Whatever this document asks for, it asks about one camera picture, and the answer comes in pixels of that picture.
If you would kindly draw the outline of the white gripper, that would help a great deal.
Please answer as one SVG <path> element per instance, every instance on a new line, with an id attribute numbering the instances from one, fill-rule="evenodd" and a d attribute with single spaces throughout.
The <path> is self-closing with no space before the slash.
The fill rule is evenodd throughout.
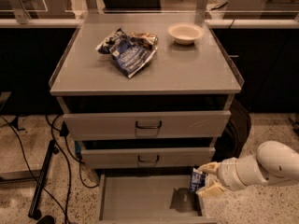
<path id="1" fill-rule="evenodd" d="M 220 196 L 225 192 L 225 188 L 231 191 L 242 190 L 246 186 L 240 180 L 236 171 L 237 158 L 226 159 L 218 164 L 216 161 L 201 165 L 198 170 L 210 174 L 216 175 L 220 181 L 214 182 L 209 187 L 202 187 L 196 191 L 196 194 L 200 198 Z"/>

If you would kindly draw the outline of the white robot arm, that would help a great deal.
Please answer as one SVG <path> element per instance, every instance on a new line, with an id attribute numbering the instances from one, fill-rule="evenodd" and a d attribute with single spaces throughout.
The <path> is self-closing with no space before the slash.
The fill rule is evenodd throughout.
<path id="1" fill-rule="evenodd" d="M 196 191 L 200 198 L 251 185 L 290 186 L 299 183 L 299 154 L 278 141 L 266 141 L 258 146 L 254 155 L 210 162 L 198 170 L 215 176 Z"/>

